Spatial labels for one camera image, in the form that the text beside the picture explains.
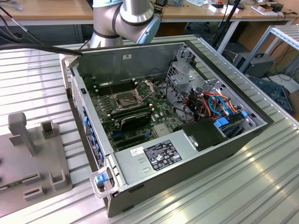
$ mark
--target white sticker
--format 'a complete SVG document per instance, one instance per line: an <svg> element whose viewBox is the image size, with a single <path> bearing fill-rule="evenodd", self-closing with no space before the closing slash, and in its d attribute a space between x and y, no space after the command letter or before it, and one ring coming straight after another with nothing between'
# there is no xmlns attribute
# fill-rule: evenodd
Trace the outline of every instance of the white sticker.
<svg viewBox="0 0 299 224"><path fill-rule="evenodd" d="M122 59L123 59L123 60L131 59L131 58L132 58L132 55L123 55L123 56L122 56Z"/></svg>
<svg viewBox="0 0 299 224"><path fill-rule="evenodd" d="M135 149L131 149L130 152L131 152L132 156L136 156L136 155L139 155L141 153L144 153L142 146L138 147L138 148L135 148Z"/></svg>

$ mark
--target blue cable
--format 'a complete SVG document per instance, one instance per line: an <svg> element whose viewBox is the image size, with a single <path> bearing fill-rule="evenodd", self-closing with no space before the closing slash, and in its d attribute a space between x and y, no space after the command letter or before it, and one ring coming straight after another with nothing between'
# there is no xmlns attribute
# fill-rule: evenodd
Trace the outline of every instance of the blue cable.
<svg viewBox="0 0 299 224"><path fill-rule="evenodd" d="M212 108L212 105L211 105L211 99L212 99L212 97L210 97L210 98L209 98L209 101L208 101L208 104L209 104L209 107L210 107L211 111L213 111L214 113L216 113L216 114L218 114L220 117L222 117L221 114L220 114L219 112L217 112L216 110L214 110L214 109Z"/></svg>
<svg viewBox="0 0 299 224"><path fill-rule="evenodd" d="M229 114L233 114L233 112L230 110L230 108L226 105L226 103L224 102L224 100L220 97L220 96L215 96L217 97L223 104L224 108L226 109L226 111L229 113Z"/></svg>
<svg viewBox="0 0 299 224"><path fill-rule="evenodd" d="M210 96L209 101L208 101L208 104L209 104L209 107L210 107L211 111L213 111L214 113L216 113L216 114L218 114L220 117L222 117L221 114L220 114L219 112L217 112L216 110L214 110L214 109L212 108L212 105L211 105L211 104L212 104L212 103L211 103L212 97L218 98L218 99L222 102L224 108L226 109L226 111L227 111L229 114L234 114L234 113L229 109L229 107L225 104L225 102L223 101L223 99L222 99L220 96Z"/></svg>

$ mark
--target electronic equipment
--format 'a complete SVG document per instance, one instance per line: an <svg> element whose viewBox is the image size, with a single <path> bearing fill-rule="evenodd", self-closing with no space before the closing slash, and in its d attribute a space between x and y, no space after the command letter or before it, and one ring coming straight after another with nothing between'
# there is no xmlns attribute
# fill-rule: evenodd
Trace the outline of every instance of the electronic equipment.
<svg viewBox="0 0 299 224"><path fill-rule="evenodd" d="M282 8L284 7L284 5L282 5L280 3L271 4L270 6L273 8L272 11L275 13L280 12L282 10Z"/></svg>
<svg viewBox="0 0 299 224"><path fill-rule="evenodd" d="M108 217L234 155L273 123L190 41L82 52L67 91Z"/></svg>
<svg viewBox="0 0 299 224"><path fill-rule="evenodd" d="M163 8L155 6L154 12L158 13L158 14L162 14L163 13Z"/></svg>
<svg viewBox="0 0 299 224"><path fill-rule="evenodd" d="M156 0L156 5L159 5L159 6L166 6L167 4L167 0Z"/></svg>
<svg viewBox="0 0 299 224"><path fill-rule="evenodd" d="M229 0L229 4L233 6L235 4L235 0ZM239 3L238 6L237 6L237 8L241 9L241 10L244 10L245 6L243 4L241 4L241 3Z"/></svg>
<svg viewBox="0 0 299 224"><path fill-rule="evenodd" d="M249 55L250 52L242 52L237 54L234 58L233 65L238 69L241 68L241 66L246 61ZM265 75L267 71L270 70L274 63L274 58L270 57L266 53L259 52L252 58L250 64L245 69L244 74L261 78Z"/></svg>
<svg viewBox="0 0 299 224"><path fill-rule="evenodd" d="M249 79L282 108L284 108L285 111L291 115L294 114L294 110L288 98L289 94L283 85L255 77L249 77Z"/></svg>
<svg viewBox="0 0 299 224"><path fill-rule="evenodd" d="M183 0L167 0L167 4L169 6L183 6L184 1Z"/></svg>

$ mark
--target barcode sticker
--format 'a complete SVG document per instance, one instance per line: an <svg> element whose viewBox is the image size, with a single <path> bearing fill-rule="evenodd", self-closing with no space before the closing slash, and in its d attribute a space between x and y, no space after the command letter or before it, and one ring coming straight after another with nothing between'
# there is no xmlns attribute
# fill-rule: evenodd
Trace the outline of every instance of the barcode sticker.
<svg viewBox="0 0 299 224"><path fill-rule="evenodd" d="M136 155L139 155L141 153L144 153L142 146L138 147L138 148L131 149L130 152L131 152L132 156L136 156Z"/></svg>

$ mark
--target motherboard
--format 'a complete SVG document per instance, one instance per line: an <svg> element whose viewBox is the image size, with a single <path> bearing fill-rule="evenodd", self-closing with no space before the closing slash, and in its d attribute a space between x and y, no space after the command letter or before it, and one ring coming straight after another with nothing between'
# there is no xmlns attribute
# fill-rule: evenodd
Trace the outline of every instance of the motherboard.
<svg viewBox="0 0 299 224"><path fill-rule="evenodd" d="M106 135L115 151L170 134L182 119L153 79L132 79L89 91Z"/></svg>

